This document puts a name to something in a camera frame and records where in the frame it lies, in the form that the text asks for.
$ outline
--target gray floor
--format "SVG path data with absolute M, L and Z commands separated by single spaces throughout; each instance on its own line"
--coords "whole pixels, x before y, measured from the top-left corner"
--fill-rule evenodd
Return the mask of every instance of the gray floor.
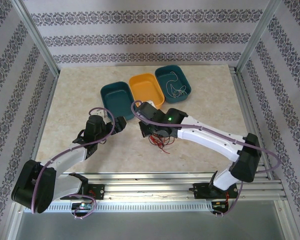
M 282 240 L 271 201 L 241 201 L 224 218 L 210 212 L 70 213 L 22 216 L 18 240 Z

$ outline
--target white string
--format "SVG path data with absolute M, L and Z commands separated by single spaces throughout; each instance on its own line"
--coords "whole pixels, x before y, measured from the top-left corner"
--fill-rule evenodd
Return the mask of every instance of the white string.
M 175 87 L 172 84 L 170 84 L 171 94 L 172 95 L 169 93 L 168 83 L 169 82 L 177 82 L 178 81 L 177 74 L 174 71 L 171 71 L 170 73 L 174 74 L 176 76 L 176 80 L 169 80 L 169 81 L 166 82 L 166 84 L 165 84 L 166 92 L 170 95 L 170 97 L 172 97 L 174 99 L 178 98 L 180 96 L 186 95 L 187 94 L 187 92 L 186 92 L 186 88 L 187 88 L 186 85 L 183 85 L 182 87 L 180 87 L 180 89 L 175 89 Z
M 102 109 L 97 109 L 96 111 L 91 112 L 91 115 L 99 115 L 98 112 L 102 111 Z M 105 110 L 103 110 L 103 116 L 101 116 L 103 118 L 107 117 L 107 112 Z

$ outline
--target aluminum frame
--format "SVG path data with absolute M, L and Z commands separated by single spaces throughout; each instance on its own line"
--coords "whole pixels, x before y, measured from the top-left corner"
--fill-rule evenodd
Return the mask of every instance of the aluminum frame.
M 248 96 L 243 86 L 243 80 L 241 78 L 240 72 L 239 74 L 231 73 L 234 89 L 239 101 L 239 105 L 241 108 L 241 112 L 243 115 L 243 120 L 248 132 L 255 134 L 259 139 L 261 139 L 260 133 L 258 131 L 256 120 L 253 117 L 253 112 L 251 106 L 248 104 Z M 264 163 L 266 169 L 270 168 L 269 160 L 265 152 L 261 153 L 261 162 Z M 270 180 L 274 180 L 274 175 L 272 172 L 267 172 L 267 175 Z
M 272 16 L 274 15 L 275 11 L 277 10 L 281 0 L 270 0 L 268 5 L 266 6 L 257 26 L 255 27 L 253 34 L 249 42 L 247 43 L 241 57 L 236 65 L 236 70 L 241 72 L 242 69 L 245 67 L 251 53 L 253 52 L 255 46 L 257 45 L 261 35 L 264 33 L 268 23 L 270 22 Z
M 53 76 L 58 77 L 60 73 L 60 69 L 54 57 L 50 53 L 48 46 L 46 45 L 43 37 L 41 36 L 23 0 L 11 0 L 11 3 L 15 8 L 15 10 L 17 11 L 26 29 L 28 30 L 32 40 L 40 50 L 40 53 L 42 54 L 45 62 L 48 64 L 50 70 L 52 71 Z
M 84 174 L 84 176 L 89 179 L 91 184 L 105 184 L 104 200 L 100 201 L 101 212 L 120 212 L 119 207 L 124 206 L 123 203 L 128 203 L 130 206 L 143 206 L 145 204 L 148 206 L 180 204 L 198 206 L 200 200 L 194 199 L 194 194 L 188 189 L 192 187 L 193 183 L 209 182 L 212 173 L 99 173 Z M 285 238 L 287 240 L 300 239 L 281 180 L 269 180 L 266 175 L 257 176 L 254 182 L 243 184 L 239 201 L 274 201 Z M 79 201 L 58 200 L 50 205 L 48 211 L 64 212 L 69 207 L 62 209 L 63 206 L 70 206 L 72 202 Z M 209 201 L 203 199 L 202 204 L 206 206 Z M 5 228 L 6 235 L 2 239 L 13 240 L 16 238 L 24 210 L 25 208 L 19 204 L 13 204 L 9 214 L 10 222 Z M 197 210 L 208 211 L 205 207 L 198 207 Z M 138 211 L 139 209 L 136 208 L 130 210 L 130 212 Z
M 51 104 L 52 104 L 52 100 L 54 98 L 55 91 L 56 91 L 56 88 L 57 88 L 58 78 L 59 78 L 59 76 L 57 75 L 53 80 L 51 92 L 50 92 L 49 99 L 48 99 L 47 104 L 46 104 L 45 111 L 43 113 L 42 123 L 41 123 L 40 129 L 39 129 L 37 140 L 36 140 L 34 148 L 33 148 L 31 159 L 36 159 L 37 158 L 40 142 L 41 142 L 42 136 L 44 134 L 45 126 L 46 126 L 47 119 L 48 119 L 48 114 L 49 114 L 50 107 L 51 107 Z

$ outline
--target plastic bowl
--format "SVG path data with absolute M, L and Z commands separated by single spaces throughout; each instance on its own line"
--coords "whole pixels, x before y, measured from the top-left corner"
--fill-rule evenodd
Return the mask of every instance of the plastic bowl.
M 112 112 L 115 118 L 124 117 L 125 120 L 134 118 L 130 109 L 134 98 L 127 83 L 118 81 L 105 85 L 101 88 L 100 94 L 104 107 Z
M 144 73 L 130 78 L 129 85 L 135 100 L 142 102 L 153 101 L 155 107 L 160 109 L 165 102 L 165 96 L 160 85 L 151 73 Z
M 191 86 L 181 68 L 177 65 L 163 66 L 155 70 L 155 77 L 161 87 L 165 101 L 169 104 L 178 103 L 187 99 L 191 93 Z M 185 86 L 184 93 L 173 97 L 175 90 Z

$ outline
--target yellow bowl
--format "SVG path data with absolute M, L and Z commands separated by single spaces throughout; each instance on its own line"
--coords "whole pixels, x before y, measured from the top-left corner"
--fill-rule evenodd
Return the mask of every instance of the yellow bowl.
M 164 93 L 152 73 L 136 75 L 129 80 L 130 89 L 134 100 L 142 102 L 152 101 L 157 109 L 165 102 Z

